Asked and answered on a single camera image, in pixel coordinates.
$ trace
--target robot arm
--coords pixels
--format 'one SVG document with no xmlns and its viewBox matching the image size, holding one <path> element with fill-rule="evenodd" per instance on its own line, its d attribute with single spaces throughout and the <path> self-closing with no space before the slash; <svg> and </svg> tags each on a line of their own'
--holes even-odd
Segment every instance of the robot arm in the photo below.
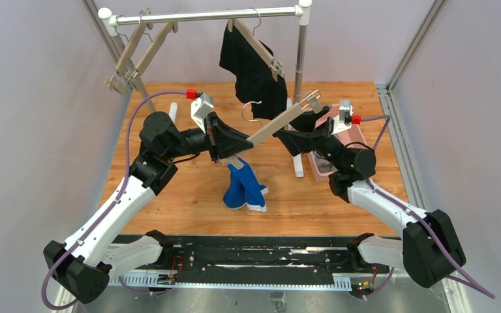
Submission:
<svg viewBox="0 0 501 313">
<path fill-rule="evenodd" d="M 173 243 L 156 230 L 121 248 L 107 249 L 128 221 L 170 182 L 177 171 L 174 158 L 209 151 L 211 159 L 218 162 L 253 147 L 246 134 L 230 128 L 211 111 L 210 96 L 199 95 L 191 106 L 199 127 L 182 132 L 167 113 L 148 115 L 140 132 L 140 153 L 129 168 L 125 188 L 122 180 L 78 231 L 64 243 L 51 241 L 45 247 L 43 253 L 50 269 L 69 252 L 53 277 L 80 302 L 95 300 L 110 280 L 139 266 L 156 263 L 164 267 L 171 260 Z"/>
<path fill-rule="evenodd" d="M 387 224 L 400 239 L 384 239 L 372 233 L 356 237 L 347 248 L 355 269 L 380 263 L 404 269 L 416 283 L 431 287 L 454 272 L 455 268 L 436 246 L 427 230 L 416 218 L 426 221 L 446 250 L 460 265 L 466 258 L 454 227 L 441 210 L 427 212 L 414 207 L 370 180 L 375 174 L 376 157 L 370 147 L 358 149 L 344 146 L 334 134 L 350 128 L 352 107 L 341 104 L 339 116 L 327 121 L 312 132 L 280 130 L 278 137 L 291 155 L 315 151 L 329 161 L 337 171 L 329 176 L 334 195 L 348 203 L 366 209 Z"/>
</svg>

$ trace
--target red connector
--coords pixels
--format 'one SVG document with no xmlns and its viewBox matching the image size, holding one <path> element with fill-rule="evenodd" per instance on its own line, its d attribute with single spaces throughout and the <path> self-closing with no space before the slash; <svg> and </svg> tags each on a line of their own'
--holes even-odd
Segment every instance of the red connector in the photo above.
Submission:
<svg viewBox="0 0 501 313">
<path fill-rule="evenodd" d="M 360 123 L 362 123 L 362 116 L 354 114 L 352 116 L 352 124 L 360 124 Z"/>
<path fill-rule="evenodd" d="M 197 98 L 197 90 L 195 89 L 187 89 L 186 94 L 188 99 L 195 100 Z"/>
</svg>

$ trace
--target clothes hanger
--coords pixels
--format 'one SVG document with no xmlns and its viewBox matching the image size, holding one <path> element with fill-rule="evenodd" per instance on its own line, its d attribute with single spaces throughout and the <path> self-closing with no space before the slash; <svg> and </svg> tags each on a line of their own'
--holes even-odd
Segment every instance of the clothes hanger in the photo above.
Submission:
<svg viewBox="0 0 501 313">
<path fill-rule="evenodd" d="M 146 49 L 143 57 L 135 66 L 135 69 L 139 75 L 142 75 L 147 67 L 151 64 L 151 61 L 156 56 L 160 47 L 162 47 L 162 45 L 164 44 L 168 33 L 177 33 L 177 22 L 168 22 L 164 24 L 164 26 L 162 26 L 162 29 L 160 29 L 160 31 L 158 31 L 154 40 L 151 41 L 151 45 Z"/>
<path fill-rule="evenodd" d="M 115 23 L 114 23 L 114 31 L 115 31 L 118 35 L 120 35 L 120 36 L 124 36 L 124 37 L 126 38 L 126 42 L 129 42 L 128 35 L 126 35 L 126 34 L 122 34 L 122 33 L 120 33 L 120 32 L 118 31 L 118 18 L 121 18 L 122 16 L 123 16 L 123 15 L 121 15 L 121 14 L 120 14 L 120 15 L 118 15 L 118 16 L 116 17 L 116 21 L 115 21 Z"/>
<path fill-rule="evenodd" d="M 141 10 L 141 14 L 139 14 L 139 22 L 137 23 L 137 27 L 141 27 L 141 17 L 143 17 L 143 15 L 147 15 L 149 13 L 151 13 L 151 10 L 149 8 L 147 8 L 146 11 Z M 147 28 L 152 29 L 152 24 L 147 24 Z M 147 35 L 149 37 L 149 40 L 151 42 L 153 42 L 153 37 L 151 37 L 151 34 L 144 32 L 143 35 Z"/>
<path fill-rule="evenodd" d="M 257 101 L 249 101 L 249 102 L 245 103 L 245 105 L 243 106 L 243 109 L 241 110 L 241 117 L 242 117 L 245 121 L 247 121 L 247 122 L 259 122 L 259 123 L 260 123 L 260 126 L 261 126 L 261 127 L 264 127 L 264 124 L 262 124 L 262 122 L 261 122 L 259 119 L 247 119 L 247 118 L 245 117 L 245 108 L 247 108 L 247 106 L 248 106 L 249 104 L 262 104 L 262 101 L 258 101 L 258 102 L 257 102 Z"/>
<path fill-rule="evenodd" d="M 135 29 L 133 30 L 133 33 L 131 34 L 129 41 L 124 48 L 124 51 L 122 51 L 122 54 L 120 55 L 118 63 L 116 63 L 115 69 L 116 72 L 118 72 L 120 75 L 126 74 L 128 60 L 133 56 L 133 53 L 135 52 L 135 49 L 137 48 L 139 41 L 141 41 L 141 38 L 145 33 L 145 28 L 147 28 L 147 23 L 141 24 L 141 17 L 143 15 L 144 15 L 143 13 L 139 15 L 139 23 L 137 27 L 135 27 Z"/>
<path fill-rule="evenodd" d="M 256 28 L 262 24 L 262 17 L 260 13 L 255 9 L 260 18 L 258 25 L 251 31 L 243 22 L 238 19 L 232 19 L 228 22 L 228 31 L 232 32 L 233 27 L 236 27 L 237 30 L 241 33 L 243 38 L 250 44 L 250 46 L 256 51 L 256 53 L 260 56 L 260 58 L 266 63 L 266 65 L 271 69 L 271 75 L 273 79 L 277 82 L 277 76 L 285 77 L 285 71 L 283 70 L 283 64 L 276 60 L 273 55 L 266 49 L 266 47 L 254 36 L 254 32 Z"/>
</svg>

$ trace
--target white rack leg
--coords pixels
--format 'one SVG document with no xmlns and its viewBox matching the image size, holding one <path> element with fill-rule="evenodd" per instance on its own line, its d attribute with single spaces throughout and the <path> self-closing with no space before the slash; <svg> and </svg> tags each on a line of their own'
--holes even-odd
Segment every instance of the white rack leg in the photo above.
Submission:
<svg viewBox="0 0 501 313">
<path fill-rule="evenodd" d="M 175 123 L 175 118 L 177 117 L 177 102 L 172 102 L 170 104 L 170 112 L 168 112 L 170 119 Z"/>
<path fill-rule="evenodd" d="M 291 98 L 287 98 L 287 108 L 290 108 L 293 105 Z M 293 130 L 291 125 L 287 125 L 289 130 Z M 293 168 L 295 169 L 296 177 L 304 177 L 304 169 L 302 166 L 302 157 L 301 155 L 293 156 Z"/>
</svg>

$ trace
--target wooden hanger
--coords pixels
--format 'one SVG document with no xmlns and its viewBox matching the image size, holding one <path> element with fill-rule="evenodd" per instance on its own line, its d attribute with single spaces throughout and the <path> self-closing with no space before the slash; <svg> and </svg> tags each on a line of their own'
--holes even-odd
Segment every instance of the wooden hanger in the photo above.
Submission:
<svg viewBox="0 0 501 313">
<path fill-rule="evenodd" d="M 272 119 L 268 124 L 263 125 L 259 130 L 257 130 L 254 134 L 250 135 L 247 138 L 247 141 L 252 142 L 253 147 L 257 147 L 264 140 L 270 138 L 276 131 L 282 129 L 287 125 L 290 121 L 299 117 L 302 113 L 305 112 L 305 109 L 310 106 L 312 111 L 318 113 L 322 111 L 322 105 L 318 101 L 318 99 L 322 96 L 319 90 L 315 90 L 311 93 L 307 93 L 303 100 L 298 103 L 293 104 L 290 108 L 283 111 L 281 114 L 276 116 L 276 118 Z M 243 167 L 243 163 L 239 161 L 238 157 L 243 155 L 249 150 L 242 151 L 237 155 L 230 156 L 225 158 L 227 163 L 235 166 L 236 169 L 240 170 Z"/>
<path fill-rule="evenodd" d="M 277 76 L 285 77 L 285 71 L 283 71 L 283 64 L 276 60 L 273 55 L 266 49 L 266 47 L 258 40 L 252 31 L 241 21 L 234 19 L 228 21 L 228 31 L 232 32 L 233 27 L 243 35 L 245 40 L 250 44 L 250 46 L 256 51 L 260 58 L 266 63 L 266 65 L 271 69 L 271 75 L 273 79 L 277 82 Z"/>
<path fill-rule="evenodd" d="M 139 75 L 147 69 L 151 61 L 159 51 L 162 44 L 166 40 L 166 35 L 170 32 L 177 33 L 177 22 L 168 22 L 166 25 L 162 26 L 162 29 L 155 36 L 153 43 L 147 48 L 139 63 L 135 66 L 135 70 L 138 71 Z"/>
</svg>

